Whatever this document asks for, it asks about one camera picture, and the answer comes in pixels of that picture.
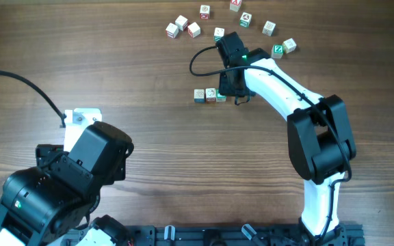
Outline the green letter block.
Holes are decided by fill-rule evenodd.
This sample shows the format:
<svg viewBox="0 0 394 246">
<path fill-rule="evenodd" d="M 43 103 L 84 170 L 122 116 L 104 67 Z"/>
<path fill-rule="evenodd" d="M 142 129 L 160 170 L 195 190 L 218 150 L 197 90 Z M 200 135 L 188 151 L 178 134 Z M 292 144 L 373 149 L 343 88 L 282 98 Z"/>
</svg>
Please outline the green letter block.
<svg viewBox="0 0 394 246">
<path fill-rule="evenodd" d="M 226 96 L 221 95 L 219 89 L 216 90 L 216 101 L 219 102 L 225 102 L 226 101 Z"/>
</svg>

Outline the blue-sided white block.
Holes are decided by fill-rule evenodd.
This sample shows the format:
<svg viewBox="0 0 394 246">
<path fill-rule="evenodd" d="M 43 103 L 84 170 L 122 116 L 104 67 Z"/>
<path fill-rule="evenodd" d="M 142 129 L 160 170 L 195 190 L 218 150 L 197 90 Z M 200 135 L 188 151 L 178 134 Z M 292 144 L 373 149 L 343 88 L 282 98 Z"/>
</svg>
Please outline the blue-sided white block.
<svg viewBox="0 0 394 246">
<path fill-rule="evenodd" d="M 194 102 L 195 103 L 205 103 L 205 90 L 195 89 L 194 90 Z"/>
</svg>

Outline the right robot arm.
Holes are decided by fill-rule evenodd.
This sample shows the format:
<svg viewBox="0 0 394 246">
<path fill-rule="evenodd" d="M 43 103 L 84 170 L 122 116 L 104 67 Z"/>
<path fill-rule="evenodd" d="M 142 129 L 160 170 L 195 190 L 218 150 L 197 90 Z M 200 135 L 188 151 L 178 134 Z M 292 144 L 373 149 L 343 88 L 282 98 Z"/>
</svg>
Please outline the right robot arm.
<svg viewBox="0 0 394 246">
<path fill-rule="evenodd" d="M 356 155 L 344 102 L 309 91 L 263 49 L 249 51 L 235 32 L 215 47 L 224 65 L 220 93 L 246 99 L 258 94 L 286 120 L 289 158 L 304 181 L 301 223 L 316 245 L 334 239 L 339 187 L 351 180 Z"/>
</svg>

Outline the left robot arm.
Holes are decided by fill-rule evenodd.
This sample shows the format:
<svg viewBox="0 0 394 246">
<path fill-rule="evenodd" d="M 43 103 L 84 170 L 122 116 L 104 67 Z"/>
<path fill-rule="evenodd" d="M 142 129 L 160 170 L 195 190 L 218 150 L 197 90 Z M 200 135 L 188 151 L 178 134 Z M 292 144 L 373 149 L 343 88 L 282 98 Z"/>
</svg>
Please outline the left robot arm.
<svg viewBox="0 0 394 246">
<path fill-rule="evenodd" d="M 37 146 L 36 166 L 3 184 L 0 232 L 24 245 L 52 243 L 95 210 L 102 187 L 125 179 L 133 149 L 130 136 L 105 122 L 87 126 L 69 151 Z"/>
</svg>

